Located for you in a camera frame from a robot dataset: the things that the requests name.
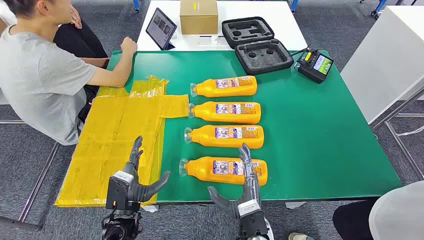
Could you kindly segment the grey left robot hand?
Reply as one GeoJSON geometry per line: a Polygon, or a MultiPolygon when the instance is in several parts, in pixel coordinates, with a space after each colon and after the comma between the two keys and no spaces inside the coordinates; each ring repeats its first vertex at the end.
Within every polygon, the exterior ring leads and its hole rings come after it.
{"type": "Polygon", "coordinates": [[[142,146],[143,138],[139,135],[131,148],[129,154],[129,160],[125,163],[123,171],[127,174],[133,176],[133,180],[129,183],[129,188],[127,192],[127,199],[129,201],[144,203],[150,200],[153,195],[159,192],[165,184],[167,184],[171,172],[169,170],[165,171],[157,180],[151,185],[142,185],[139,183],[138,177],[138,166],[140,157],[143,154],[143,150],[140,149],[142,146]]]}

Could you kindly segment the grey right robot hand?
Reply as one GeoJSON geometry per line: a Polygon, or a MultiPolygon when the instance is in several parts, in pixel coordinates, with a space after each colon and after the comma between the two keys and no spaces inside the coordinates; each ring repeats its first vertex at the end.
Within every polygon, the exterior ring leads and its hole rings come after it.
{"type": "Polygon", "coordinates": [[[244,142],[239,148],[243,163],[244,182],[241,197],[237,200],[229,200],[220,195],[216,188],[209,186],[207,188],[209,198],[229,216],[240,219],[256,210],[261,209],[260,186],[257,174],[254,172],[251,152],[248,145],[244,142]]]}

